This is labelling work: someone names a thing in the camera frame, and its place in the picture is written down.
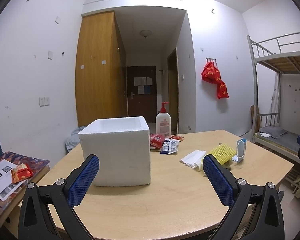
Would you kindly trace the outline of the patterned side table cloth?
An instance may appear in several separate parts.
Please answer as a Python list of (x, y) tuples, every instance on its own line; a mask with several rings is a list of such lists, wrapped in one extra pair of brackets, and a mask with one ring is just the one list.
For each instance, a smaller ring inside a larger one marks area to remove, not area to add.
[(28, 183), (37, 183), (50, 170), (49, 161), (6, 152), (0, 156), (0, 226), (21, 202)]

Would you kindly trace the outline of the yellow foam fruit net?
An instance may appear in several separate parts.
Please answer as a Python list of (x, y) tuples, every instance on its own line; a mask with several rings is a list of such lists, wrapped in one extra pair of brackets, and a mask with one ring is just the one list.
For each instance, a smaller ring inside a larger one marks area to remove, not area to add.
[(208, 155), (213, 155), (221, 165), (224, 165), (236, 155), (236, 150), (227, 144), (220, 144), (211, 150)]

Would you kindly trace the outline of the grey pillow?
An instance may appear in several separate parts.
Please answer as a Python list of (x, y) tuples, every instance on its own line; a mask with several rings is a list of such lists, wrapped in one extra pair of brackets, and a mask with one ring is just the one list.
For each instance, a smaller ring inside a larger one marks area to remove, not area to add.
[(276, 126), (276, 125), (262, 127), (259, 129), (259, 132), (266, 133), (274, 139), (280, 139), (287, 133), (285, 129), (282, 129), (280, 126)]

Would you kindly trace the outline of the wooden table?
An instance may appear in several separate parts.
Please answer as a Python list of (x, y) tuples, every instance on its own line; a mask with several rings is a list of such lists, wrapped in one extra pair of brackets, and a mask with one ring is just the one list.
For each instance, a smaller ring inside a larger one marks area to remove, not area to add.
[[(239, 137), (218, 130), (185, 134), (184, 138), (175, 154), (150, 153), (150, 184), (90, 185), (74, 211), (93, 239), (209, 239), (229, 208), (221, 203), (203, 170), (189, 168), (180, 160), (194, 150), (211, 151), (220, 144), (235, 147)], [(37, 186), (67, 178), (85, 159), (81, 145), (76, 146)], [(292, 167), (285, 159), (247, 142), (244, 159), (231, 162), (227, 170), (250, 185), (272, 182), (277, 189)], [(49, 209), (61, 239), (70, 239), (55, 208), (49, 205)], [(236, 233), (243, 234), (253, 209), (248, 206)]]

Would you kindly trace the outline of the red orange snack bag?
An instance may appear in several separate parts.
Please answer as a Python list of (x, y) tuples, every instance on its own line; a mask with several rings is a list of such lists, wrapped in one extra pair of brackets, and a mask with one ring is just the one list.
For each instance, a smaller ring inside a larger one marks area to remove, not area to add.
[(17, 167), (11, 170), (12, 174), (12, 183), (17, 184), (21, 181), (24, 181), (28, 178), (31, 178), (34, 175), (34, 172), (30, 169), (27, 164), (20, 164)]

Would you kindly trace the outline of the ceiling lamp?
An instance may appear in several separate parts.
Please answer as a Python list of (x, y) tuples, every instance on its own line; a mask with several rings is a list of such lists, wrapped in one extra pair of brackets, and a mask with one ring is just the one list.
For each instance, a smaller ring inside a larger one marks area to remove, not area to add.
[(152, 31), (151, 31), (151, 30), (148, 30), (148, 29), (146, 29), (146, 30), (141, 30), (141, 31), (140, 31), (140, 35), (141, 35), (142, 37), (144, 37), (144, 38), (147, 38), (147, 37), (149, 37), (149, 36), (152, 35)]

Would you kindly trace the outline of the white cloth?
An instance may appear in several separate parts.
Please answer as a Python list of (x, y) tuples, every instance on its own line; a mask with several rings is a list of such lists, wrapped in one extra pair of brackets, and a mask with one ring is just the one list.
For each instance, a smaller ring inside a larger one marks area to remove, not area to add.
[(187, 167), (197, 169), (198, 171), (203, 169), (203, 158), (206, 156), (206, 151), (195, 150), (190, 154), (183, 157), (180, 162)]

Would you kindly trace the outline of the dark wooden door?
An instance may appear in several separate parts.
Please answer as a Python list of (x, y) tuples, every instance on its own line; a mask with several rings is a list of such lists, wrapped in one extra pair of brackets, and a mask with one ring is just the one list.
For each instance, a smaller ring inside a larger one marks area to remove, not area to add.
[(153, 123), (157, 115), (156, 66), (127, 67), (129, 116), (143, 116)]

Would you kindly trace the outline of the white styrofoam box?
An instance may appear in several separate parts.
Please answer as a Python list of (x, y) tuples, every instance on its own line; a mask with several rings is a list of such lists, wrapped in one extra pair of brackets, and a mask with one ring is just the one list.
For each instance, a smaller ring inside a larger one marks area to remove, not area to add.
[(151, 183), (149, 126), (143, 116), (98, 119), (78, 136), (83, 157), (94, 154), (99, 159), (93, 185), (124, 187)]

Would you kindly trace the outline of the red snack packet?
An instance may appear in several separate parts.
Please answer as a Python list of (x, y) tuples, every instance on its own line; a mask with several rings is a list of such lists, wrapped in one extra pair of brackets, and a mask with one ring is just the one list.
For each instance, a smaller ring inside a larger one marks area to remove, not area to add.
[(160, 134), (150, 134), (149, 142), (151, 150), (160, 150), (165, 142), (165, 137)]

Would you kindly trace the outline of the blue surgical mask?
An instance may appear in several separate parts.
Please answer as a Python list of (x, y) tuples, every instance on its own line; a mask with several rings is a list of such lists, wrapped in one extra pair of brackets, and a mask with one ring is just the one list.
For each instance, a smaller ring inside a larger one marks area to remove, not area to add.
[(236, 154), (232, 157), (232, 160), (236, 163), (241, 162), (244, 159), (246, 153), (247, 140), (242, 138), (236, 141)]

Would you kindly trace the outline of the wall switch pair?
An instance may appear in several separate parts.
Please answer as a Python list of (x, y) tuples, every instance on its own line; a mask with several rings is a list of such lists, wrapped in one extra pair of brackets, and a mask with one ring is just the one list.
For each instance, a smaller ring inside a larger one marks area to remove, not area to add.
[(39, 106), (49, 106), (50, 105), (50, 98), (49, 97), (40, 97), (39, 98)]

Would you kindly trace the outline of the white printed paper sheet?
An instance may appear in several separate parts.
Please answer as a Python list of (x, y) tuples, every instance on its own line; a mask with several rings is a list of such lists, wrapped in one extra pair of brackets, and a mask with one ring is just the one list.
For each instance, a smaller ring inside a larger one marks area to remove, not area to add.
[(11, 170), (17, 165), (3, 159), (0, 161), (0, 200), (4, 202), (12, 193), (14, 193), (25, 181), (14, 184), (12, 181)]

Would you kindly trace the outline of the white lotion pump bottle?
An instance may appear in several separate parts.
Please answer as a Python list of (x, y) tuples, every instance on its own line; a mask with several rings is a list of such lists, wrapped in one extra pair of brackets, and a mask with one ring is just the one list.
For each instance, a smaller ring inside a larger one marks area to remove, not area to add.
[(160, 112), (157, 114), (155, 119), (156, 133), (163, 135), (164, 137), (171, 136), (171, 116), (166, 110), (166, 105), (169, 102), (162, 102)]

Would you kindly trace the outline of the metal bunk bed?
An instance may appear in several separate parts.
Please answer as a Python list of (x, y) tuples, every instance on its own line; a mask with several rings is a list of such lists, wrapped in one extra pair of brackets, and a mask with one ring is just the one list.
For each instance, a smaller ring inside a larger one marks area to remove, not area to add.
[[(253, 67), (254, 104), (251, 107), (252, 131), (250, 141), (289, 161), (300, 164), (298, 150), (300, 145), (297, 137), (300, 135), (300, 40), (281, 42), (292, 37), (286, 34), (255, 42), (247, 38)], [(257, 68), (262, 66), (276, 75), (271, 104), (268, 112), (258, 108), (261, 78)], [(276, 125), (287, 133), (280, 139), (274, 139), (259, 129)]]

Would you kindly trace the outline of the red hanging bags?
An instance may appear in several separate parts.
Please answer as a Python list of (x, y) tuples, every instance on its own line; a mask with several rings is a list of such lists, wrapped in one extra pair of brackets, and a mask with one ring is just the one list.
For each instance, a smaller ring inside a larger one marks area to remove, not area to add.
[(227, 86), (221, 79), (221, 73), (217, 66), (216, 59), (206, 58), (206, 64), (201, 72), (202, 80), (217, 86), (217, 98), (229, 98)]

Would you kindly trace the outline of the small orange snack packet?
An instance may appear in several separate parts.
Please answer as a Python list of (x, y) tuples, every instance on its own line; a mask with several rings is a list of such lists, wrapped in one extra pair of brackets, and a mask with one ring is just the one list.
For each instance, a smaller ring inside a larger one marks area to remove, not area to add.
[(179, 140), (179, 141), (183, 141), (185, 138), (181, 135), (172, 135), (170, 137), (171, 140)]

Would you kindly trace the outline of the blue white sachet pack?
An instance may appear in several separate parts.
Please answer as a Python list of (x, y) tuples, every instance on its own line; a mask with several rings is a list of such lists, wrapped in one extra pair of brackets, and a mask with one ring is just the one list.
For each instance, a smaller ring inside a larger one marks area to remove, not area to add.
[(161, 155), (169, 155), (178, 152), (179, 140), (166, 138), (160, 150)]

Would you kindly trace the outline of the light blue draped cloth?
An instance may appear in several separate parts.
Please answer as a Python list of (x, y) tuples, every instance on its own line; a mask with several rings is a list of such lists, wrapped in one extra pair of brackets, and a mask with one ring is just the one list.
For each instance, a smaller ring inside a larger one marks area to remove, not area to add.
[(79, 128), (75, 129), (72, 133), (71, 136), (68, 137), (65, 141), (65, 149), (69, 153), (71, 150), (73, 150), (79, 143), (79, 132), (85, 129), (86, 126), (80, 126)]

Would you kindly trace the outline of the wooden wardrobe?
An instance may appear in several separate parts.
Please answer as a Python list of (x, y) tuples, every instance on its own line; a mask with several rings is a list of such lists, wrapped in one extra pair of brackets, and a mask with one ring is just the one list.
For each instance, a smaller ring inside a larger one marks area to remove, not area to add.
[(126, 51), (113, 11), (85, 16), (77, 45), (76, 111), (79, 126), (127, 117)]

